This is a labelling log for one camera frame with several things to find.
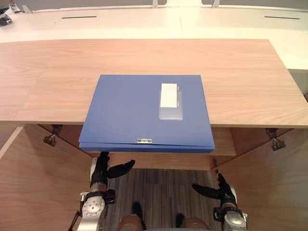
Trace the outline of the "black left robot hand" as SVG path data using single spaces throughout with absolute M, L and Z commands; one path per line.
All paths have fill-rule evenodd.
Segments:
M 124 164 L 108 167 L 110 160 L 109 152 L 101 152 L 96 160 L 94 172 L 91 175 L 90 186 L 95 183 L 108 185 L 108 179 L 114 179 L 126 175 L 135 165 L 135 160 L 130 160 Z

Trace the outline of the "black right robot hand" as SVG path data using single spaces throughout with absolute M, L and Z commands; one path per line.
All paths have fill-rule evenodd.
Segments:
M 232 192 L 230 185 L 220 173 L 218 173 L 218 186 L 218 189 L 214 189 L 196 183 L 192 184 L 192 188 L 200 195 L 220 200 L 221 206 L 225 203 L 230 203 L 237 207 L 235 194 Z

